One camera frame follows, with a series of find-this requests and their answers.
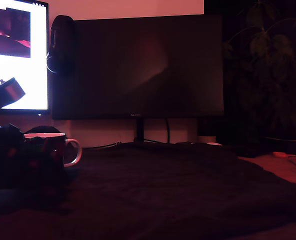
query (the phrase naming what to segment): computer monitor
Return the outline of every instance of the computer monitor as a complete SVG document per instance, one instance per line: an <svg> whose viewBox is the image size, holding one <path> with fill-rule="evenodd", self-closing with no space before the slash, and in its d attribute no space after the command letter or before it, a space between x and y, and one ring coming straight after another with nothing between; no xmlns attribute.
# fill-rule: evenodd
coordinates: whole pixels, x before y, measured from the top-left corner
<svg viewBox="0 0 296 240"><path fill-rule="evenodd" d="M224 113L219 15L74 23L75 70L70 76L53 75L53 119Z"/></svg>
<svg viewBox="0 0 296 240"><path fill-rule="evenodd" d="M0 0L0 80L15 78L25 92L1 113L42 113L49 109L48 21L45 2Z"/></svg>

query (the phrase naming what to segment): desk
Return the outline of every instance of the desk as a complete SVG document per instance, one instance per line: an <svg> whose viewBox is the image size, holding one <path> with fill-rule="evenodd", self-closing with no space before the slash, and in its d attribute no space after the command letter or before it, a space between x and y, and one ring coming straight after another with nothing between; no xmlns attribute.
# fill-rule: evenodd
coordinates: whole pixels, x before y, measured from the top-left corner
<svg viewBox="0 0 296 240"><path fill-rule="evenodd" d="M280 178L283 178L289 182L296 183L296 165L289 162L286 158L277 158L272 155L264 155L256 158L240 159L255 163L266 171L272 172Z"/></svg>
<svg viewBox="0 0 296 240"><path fill-rule="evenodd" d="M296 166L285 158L264 155L256 158L240 157L240 159L255 163L278 177L296 183ZM247 236L229 238L229 240L296 240L296 223Z"/></svg>

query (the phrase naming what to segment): glowing monitor screen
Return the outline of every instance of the glowing monitor screen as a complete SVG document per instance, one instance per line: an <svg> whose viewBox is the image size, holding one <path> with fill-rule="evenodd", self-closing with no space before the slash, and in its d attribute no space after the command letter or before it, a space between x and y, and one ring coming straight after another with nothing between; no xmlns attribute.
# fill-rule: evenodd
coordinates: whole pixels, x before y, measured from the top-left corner
<svg viewBox="0 0 296 240"><path fill-rule="evenodd" d="M47 3L0 0L0 80L26 93L3 109L48 110L47 43Z"/></svg>

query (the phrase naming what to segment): wall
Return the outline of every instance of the wall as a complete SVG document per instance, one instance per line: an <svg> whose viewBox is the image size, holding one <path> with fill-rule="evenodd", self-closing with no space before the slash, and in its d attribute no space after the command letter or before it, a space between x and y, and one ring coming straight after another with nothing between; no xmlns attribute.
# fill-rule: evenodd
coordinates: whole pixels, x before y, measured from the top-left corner
<svg viewBox="0 0 296 240"><path fill-rule="evenodd" d="M68 15L75 20L131 18L166 15L203 14L204 0L48 0L49 24L57 15ZM83 147L115 142L132 142L136 122L121 120L66 120L53 121L50 115L0 115L0 125L12 123L23 132L36 126L55 126L68 137L80 141ZM172 143L195 141L195 119L170 119ZM145 138L166 142L167 131L163 119L145 123Z"/></svg>

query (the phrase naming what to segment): monitor stand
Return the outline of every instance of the monitor stand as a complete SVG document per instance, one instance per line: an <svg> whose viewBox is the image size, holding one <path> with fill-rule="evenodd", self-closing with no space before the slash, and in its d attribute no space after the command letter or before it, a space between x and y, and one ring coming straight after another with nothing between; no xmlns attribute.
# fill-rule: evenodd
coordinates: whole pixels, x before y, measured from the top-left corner
<svg viewBox="0 0 296 240"><path fill-rule="evenodd" d="M136 137L134 138L134 142L144 142L144 118L139 117L136 119Z"/></svg>

